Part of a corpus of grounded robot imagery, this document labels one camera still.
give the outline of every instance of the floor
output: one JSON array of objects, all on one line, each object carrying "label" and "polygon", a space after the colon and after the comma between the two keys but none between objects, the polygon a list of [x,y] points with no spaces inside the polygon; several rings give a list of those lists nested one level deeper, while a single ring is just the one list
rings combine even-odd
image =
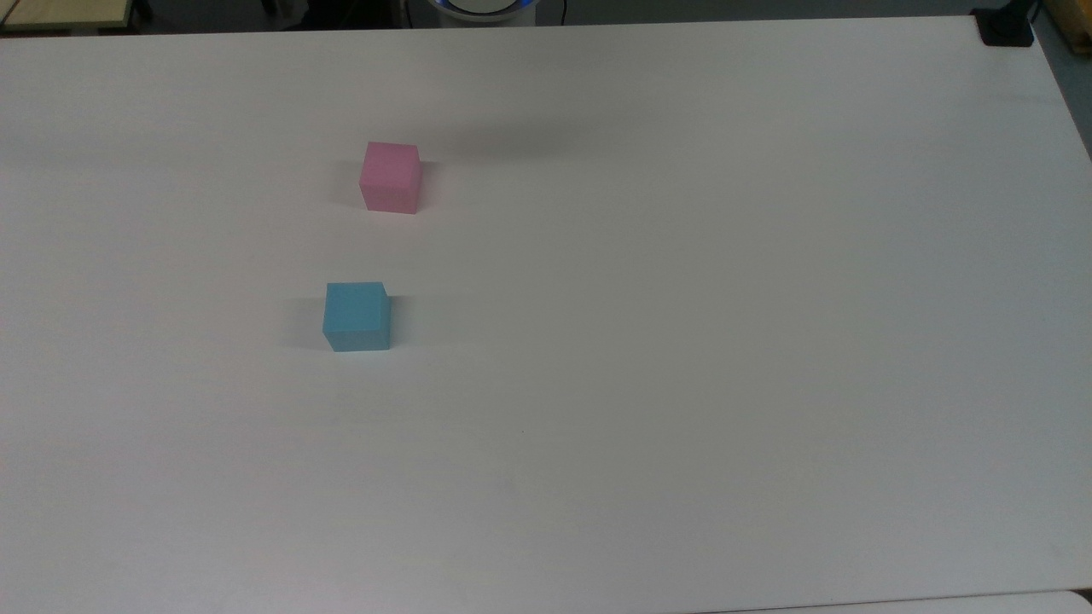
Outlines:
[{"label": "floor", "polygon": [[[408,0],[414,26],[436,27],[427,0]],[[542,0],[538,24],[652,23],[733,20],[965,15],[977,5],[1004,0]],[[306,0],[278,0],[285,14],[269,16],[260,0],[150,0],[155,20],[142,26],[149,34],[256,32],[281,29],[299,21]],[[1054,69],[1055,79],[1092,155],[1092,58],[1075,56],[1045,12],[1035,32]]]}]

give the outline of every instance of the pink cube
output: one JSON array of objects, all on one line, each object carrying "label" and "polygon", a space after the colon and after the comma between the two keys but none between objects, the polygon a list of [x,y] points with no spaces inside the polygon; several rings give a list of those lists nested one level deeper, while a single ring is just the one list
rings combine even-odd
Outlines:
[{"label": "pink cube", "polygon": [[417,213],[419,190],[417,145],[368,143],[360,169],[360,193],[369,211]]}]

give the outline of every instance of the cube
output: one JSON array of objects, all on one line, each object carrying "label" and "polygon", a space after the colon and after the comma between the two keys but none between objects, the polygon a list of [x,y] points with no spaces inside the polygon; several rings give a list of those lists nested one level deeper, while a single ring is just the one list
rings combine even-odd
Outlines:
[{"label": "cube", "polygon": [[419,190],[417,145],[368,143],[360,169],[360,194],[369,211],[417,213]]},{"label": "cube", "polygon": [[390,350],[391,299],[383,284],[327,284],[322,334],[334,352]]}]

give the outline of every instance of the blue cube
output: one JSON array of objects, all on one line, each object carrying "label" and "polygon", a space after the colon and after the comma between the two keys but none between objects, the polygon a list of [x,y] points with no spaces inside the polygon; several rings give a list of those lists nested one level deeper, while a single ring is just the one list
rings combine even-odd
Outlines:
[{"label": "blue cube", "polygon": [[383,284],[327,284],[322,334],[334,352],[390,350],[391,299]]}]

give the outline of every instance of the foam block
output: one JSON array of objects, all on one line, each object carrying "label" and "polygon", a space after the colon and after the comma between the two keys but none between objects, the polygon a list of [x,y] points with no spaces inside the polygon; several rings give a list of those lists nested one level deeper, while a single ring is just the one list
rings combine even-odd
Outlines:
[{"label": "foam block", "polygon": [[417,145],[368,143],[360,169],[360,193],[369,211],[417,213],[419,191]]},{"label": "foam block", "polygon": [[322,334],[334,352],[390,350],[391,299],[383,284],[327,284]]}]

